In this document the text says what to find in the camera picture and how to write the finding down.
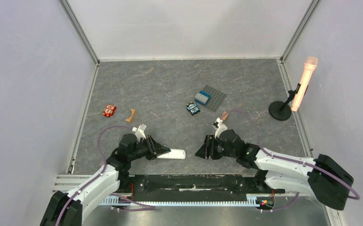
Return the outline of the white remote control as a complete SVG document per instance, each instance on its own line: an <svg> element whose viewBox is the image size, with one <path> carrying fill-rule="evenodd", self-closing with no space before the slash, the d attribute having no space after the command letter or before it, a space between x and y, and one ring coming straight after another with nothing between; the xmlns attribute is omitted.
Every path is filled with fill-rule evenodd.
<svg viewBox="0 0 363 226"><path fill-rule="evenodd" d="M184 160L186 159L186 152L183 149L170 149L170 152L157 156L158 159L173 159Z"/></svg>

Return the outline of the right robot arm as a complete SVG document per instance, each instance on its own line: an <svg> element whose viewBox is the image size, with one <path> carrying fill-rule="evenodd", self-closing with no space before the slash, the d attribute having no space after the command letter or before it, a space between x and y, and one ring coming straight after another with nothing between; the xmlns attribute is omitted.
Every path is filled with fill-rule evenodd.
<svg viewBox="0 0 363 226"><path fill-rule="evenodd" d="M207 135L195 153L203 159L231 157L247 169L256 169L254 187L314 195L322 204L343 210L350 198L354 178L331 157L295 157L276 153L259 145L244 142L232 129Z"/></svg>

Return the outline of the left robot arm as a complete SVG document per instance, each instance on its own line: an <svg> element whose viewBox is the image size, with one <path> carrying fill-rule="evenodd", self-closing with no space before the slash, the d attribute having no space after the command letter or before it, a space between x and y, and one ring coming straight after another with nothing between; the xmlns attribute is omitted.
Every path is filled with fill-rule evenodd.
<svg viewBox="0 0 363 226"><path fill-rule="evenodd" d="M112 193L125 192L131 162L140 158L153 160L172 150L151 136L123 135L119 146L101 168L88 180L67 191L55 192L45 210L42 226L80 226L98 205Z"/></svg>

